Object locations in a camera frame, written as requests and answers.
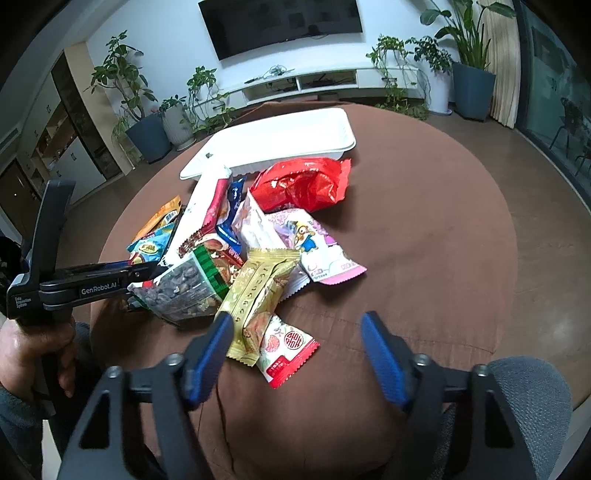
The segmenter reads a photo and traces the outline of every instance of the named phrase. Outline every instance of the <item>red candy wrapper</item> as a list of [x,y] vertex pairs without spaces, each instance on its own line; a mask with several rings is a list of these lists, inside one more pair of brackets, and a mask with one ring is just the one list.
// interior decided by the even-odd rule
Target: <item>red candy wrapper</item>
[[350,171],[349,159],[296,158],[261,172],[250,190],[265,213],[294,207],[315,212],[345,198]]
[[261,356],[256,365],[269,384],[278,388],[306,363],[319,346],[310,335],[273,315],[261,342]]

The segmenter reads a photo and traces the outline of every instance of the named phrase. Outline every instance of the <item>human hand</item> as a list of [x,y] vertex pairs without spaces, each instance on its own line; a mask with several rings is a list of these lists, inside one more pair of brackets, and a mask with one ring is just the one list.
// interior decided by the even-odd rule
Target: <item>human hand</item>
[[14,320],[6,320],[0,329],[0,384],[12,395],[32,402],[35,362],[46,353],[57,352],[58,381],[71,398],[76,373],[75,334],[73,320],[43,327],[21,327]]

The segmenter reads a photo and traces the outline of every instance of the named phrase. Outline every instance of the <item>brown tablecloth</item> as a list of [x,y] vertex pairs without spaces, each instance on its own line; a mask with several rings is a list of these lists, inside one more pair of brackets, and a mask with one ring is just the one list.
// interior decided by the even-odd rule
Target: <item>brown tablecloth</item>
[[[246,120],[306,104],[265,105]],[[191,418],[217,478],[352,478],[384,464],[404,418],[383,398],[359,332],[377,310],[392,333],[444,366],[486,363],[509,319],[517,275],[515,232],[497,185],[446,134],[406,116],[344,105],[357,147],[346,199],[314,216],[368,272],[308,286],[277,313],[321,344],[278,390],[255,368],[227,360],[211,398]],[[101,261],[126,258],[144,222],[194,187],[179,172],[203,145],[164,167],[113,228]],[[207,325],[179,332],[148,313],[93,305],[93,345],[106,364],[154,365],[182,352]],[[157,451],[146,407],[145,437]]]

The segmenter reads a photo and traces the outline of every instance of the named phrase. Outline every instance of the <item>curtain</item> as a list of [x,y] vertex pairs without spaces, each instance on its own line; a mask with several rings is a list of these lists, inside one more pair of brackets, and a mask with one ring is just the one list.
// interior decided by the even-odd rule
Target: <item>curtain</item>
[[[482,5],[490,5],[495,1],[513,8],[513,0],[482,0]],[[482,21],[485,25],[485,44],[489,38],[491,39],[488,71],[496,74],[491,117],[502,125],[513,128],[517,118],[521,81],[521,49],[517,19],[503,17],[487,10],[482,15]]]

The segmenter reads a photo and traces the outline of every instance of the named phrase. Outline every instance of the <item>glass door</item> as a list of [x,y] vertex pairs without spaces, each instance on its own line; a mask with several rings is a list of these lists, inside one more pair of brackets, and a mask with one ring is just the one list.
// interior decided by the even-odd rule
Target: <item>glass door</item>
[[540,147],[591,205],[591,87],[555,33],[523,2],[517,127]]

